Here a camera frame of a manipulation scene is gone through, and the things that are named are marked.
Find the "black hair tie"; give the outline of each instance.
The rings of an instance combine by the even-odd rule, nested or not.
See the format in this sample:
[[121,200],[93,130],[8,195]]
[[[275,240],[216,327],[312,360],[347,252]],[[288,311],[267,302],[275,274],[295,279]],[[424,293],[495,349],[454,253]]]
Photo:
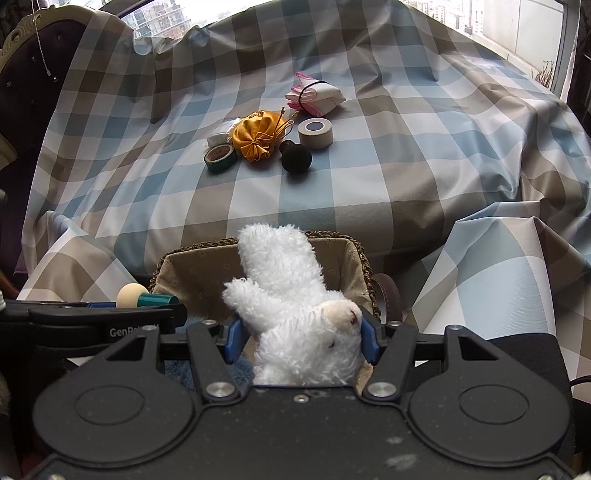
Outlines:
[[305,106],[304,106],[304,105],[301,103],[301,96],[302,96],[302,95],[303,95],[303,93],[306,91],[306,89],[308,89],[308,88],[310,88],[310,87],[312,87],[312,86],[314,86],[314,85],[317,85],[318,83],[328,83],[328,82],[325,82],[324,80],[317,80],[317,81],[315,81],[315,82],[312,82],[312,83],[311,83],[311,84],[309,84],[309,85],[306,85],[304,88],[302,88],[302,90],[301,90],[301,92],[300,92],[300,96],[297,98],[297,102],[300,104],[300,108],[301,108],[301,109],[302,109],[304,112],[307,112],[307,113],[309,113],[310,115],[314,115],[314,114],[313,114],[313,113],[311,113],[311,112],[310,112],[310,111],[309,111],[309,110],[308,110],[308,109],[307,109],[307,108],[306,108],[306,107],[305,107]]

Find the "roll of tape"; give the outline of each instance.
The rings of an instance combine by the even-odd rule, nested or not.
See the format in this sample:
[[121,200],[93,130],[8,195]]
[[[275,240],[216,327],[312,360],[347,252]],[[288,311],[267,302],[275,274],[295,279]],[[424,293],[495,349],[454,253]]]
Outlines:
[[236,163],[238,155],[234,147],[226,143],[210,149],[203,159],[210,172],[221,173]]
[[300,143],[310,150],[320,150],[333,142],[332,124],[326,118],[310,118],[299,124]]

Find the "green tape roll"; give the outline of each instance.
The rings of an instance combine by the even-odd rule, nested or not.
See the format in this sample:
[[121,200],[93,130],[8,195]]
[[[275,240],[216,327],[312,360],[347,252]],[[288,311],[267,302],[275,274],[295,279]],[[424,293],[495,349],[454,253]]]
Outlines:
[[236,163],[238,154],[233,146],[224,143],[211,148],[203,159],[211,173],[221,173]]
[[171,305],[173,303],[178,303],[178,298],[174,295],[144,293],[138,298],[138,307],[157,307],[160,305]]

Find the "leather strap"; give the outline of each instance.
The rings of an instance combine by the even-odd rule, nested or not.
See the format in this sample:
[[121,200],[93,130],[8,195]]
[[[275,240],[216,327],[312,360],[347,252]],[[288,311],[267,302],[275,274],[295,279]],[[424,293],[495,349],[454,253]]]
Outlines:
[[386,307],[386,322],[402,322],[402,300],[396,283],[385,273],[376,273],[372,280],[379,287]]

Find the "window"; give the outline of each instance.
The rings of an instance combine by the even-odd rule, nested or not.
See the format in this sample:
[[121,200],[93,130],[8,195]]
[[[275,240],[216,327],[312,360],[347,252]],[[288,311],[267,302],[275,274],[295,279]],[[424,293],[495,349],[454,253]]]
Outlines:
[[[49,0],[119,15],[135,31],[181,38],[269,0]],[[499,54],[558,95],[566,78],[580,0],[401,0]]]
[[551,88],[559,82],[568,2],[557,0],[402,0],[470,37]]
[[[135,37],[181,38],[191,27],[217,20],[268,0],[154,0],[121,18],[135,30]],[[119,14],[131,10],[137,0],[49,0],[54,5],[84,5]]]

